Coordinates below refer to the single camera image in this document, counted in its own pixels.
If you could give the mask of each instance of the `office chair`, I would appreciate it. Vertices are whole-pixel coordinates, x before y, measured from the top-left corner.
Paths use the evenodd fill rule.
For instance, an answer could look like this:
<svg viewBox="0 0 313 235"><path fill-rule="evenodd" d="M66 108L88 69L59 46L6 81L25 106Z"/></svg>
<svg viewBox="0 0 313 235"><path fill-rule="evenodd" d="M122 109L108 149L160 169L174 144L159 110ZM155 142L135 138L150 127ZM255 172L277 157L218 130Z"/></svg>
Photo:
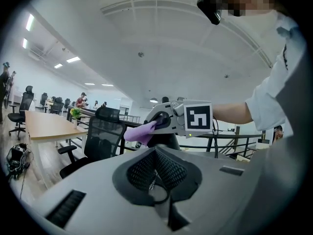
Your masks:
<svg viewBox="0 0 313 235"><path fill-rule="evenodd" d="M28 111L31 101L34 98L34 94L32 92L33 87L27 86L26 91L23 93L23 98L20 104L19 113L15 113L14 109L16 105L10 105L13 109L13 113L8 114L8 118L12 121L18 124L19 126L16 127L14 130L9 131L9 136L11 135L11 132L18 132L18 140L20 140L20 132L25 132L25 128L21 128L21 124L25 123L25 111Z"/></svg>
<svg viewBox="0 0 313 235"><path fill-rule="evenodd" d="M84 151L87 157L75 161L72 153L77 148L75 145L58 149L59 154L68 153L72 162L60 171L60 176L65 178L84 165L115 157L116 149L125 130L125 124L119 122L119 110L108 107L99 108L89 121Z"/></svg>
<svg viewBox="0 0 313 235"><path fill-rule="evenodd" d="M68 109L69 104L70 104L70 99L67 98L67 99L65 100L65 105L64 105L64 108L65 108L66 111L67 111L67 109Z"/></svg>
<svg viewBox="0 0 313 235"><path fill-rule="evenodd" d="M41 100L40 100L40 104L44 107L45 106L45 101L48 99L48 95L47 93L43 93L41 95Z"/></svg>
<svg viewBox="0 0 313 235"><path fill-rule="evenodd" d="M62 103L62 98L57 97L53 105L51 106L50 113L59 115L60 112L62 111L63 106L64 106L64 103Z"/></svg>

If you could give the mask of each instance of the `forearm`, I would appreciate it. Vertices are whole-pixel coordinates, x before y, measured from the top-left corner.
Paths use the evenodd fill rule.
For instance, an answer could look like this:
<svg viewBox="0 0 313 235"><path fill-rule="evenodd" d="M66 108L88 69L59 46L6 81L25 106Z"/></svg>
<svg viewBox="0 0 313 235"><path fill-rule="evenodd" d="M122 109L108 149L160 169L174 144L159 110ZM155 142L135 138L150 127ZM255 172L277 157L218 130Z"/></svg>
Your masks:
<svg viewBox="0 0 313 235"><path fill-rule="evenodd" d="M213 116L227 123L245 124L253 121L246 103L213 105Z"/></svg>

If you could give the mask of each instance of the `shirt sleeve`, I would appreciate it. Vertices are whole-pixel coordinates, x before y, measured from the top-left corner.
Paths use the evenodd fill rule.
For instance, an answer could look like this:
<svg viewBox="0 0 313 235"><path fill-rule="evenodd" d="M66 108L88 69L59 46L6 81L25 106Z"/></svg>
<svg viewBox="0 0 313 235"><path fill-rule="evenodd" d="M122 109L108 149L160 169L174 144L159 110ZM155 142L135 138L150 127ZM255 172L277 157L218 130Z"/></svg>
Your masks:
<svg viewBox="0 0 313 235"><path fill-rule="evenodd" d="M286 115L276 100L285 85L288 70L285 67L283 52L276 58L270 76L258 85L251 98L246 100L251 117L258 131L268 130L285 122Z"/></svg>

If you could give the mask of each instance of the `purple cloth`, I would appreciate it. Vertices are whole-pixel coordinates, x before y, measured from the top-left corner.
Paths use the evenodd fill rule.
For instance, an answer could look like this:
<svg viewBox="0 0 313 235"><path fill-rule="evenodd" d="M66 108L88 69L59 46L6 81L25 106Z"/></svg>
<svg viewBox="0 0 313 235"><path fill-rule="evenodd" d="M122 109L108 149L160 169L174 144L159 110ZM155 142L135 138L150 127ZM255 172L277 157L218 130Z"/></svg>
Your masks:
<svg viewBox="0 0 313 235"><path fill-rule="evenodd" d="M129 142L138 141L143 145L147 145L153 137L150 133L155 130L156 125L157 121L152 121L139 127L128 129L124 134L124 139Z"/></svg>

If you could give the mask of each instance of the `person in black clothes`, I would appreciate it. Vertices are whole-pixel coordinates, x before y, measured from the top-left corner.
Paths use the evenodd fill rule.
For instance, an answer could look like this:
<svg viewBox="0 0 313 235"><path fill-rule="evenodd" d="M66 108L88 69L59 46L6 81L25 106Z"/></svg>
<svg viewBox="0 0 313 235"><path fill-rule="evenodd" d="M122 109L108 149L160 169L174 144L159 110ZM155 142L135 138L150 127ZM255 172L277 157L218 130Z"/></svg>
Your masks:
<svg viewBox="0 0 313 235"><path fill-rule="evenodd" d="M9 68L10 68L9 62L3 63L3 73L0 75L0 124L3 123L2 103L5 96L6 82L9 79Z"/></svg>

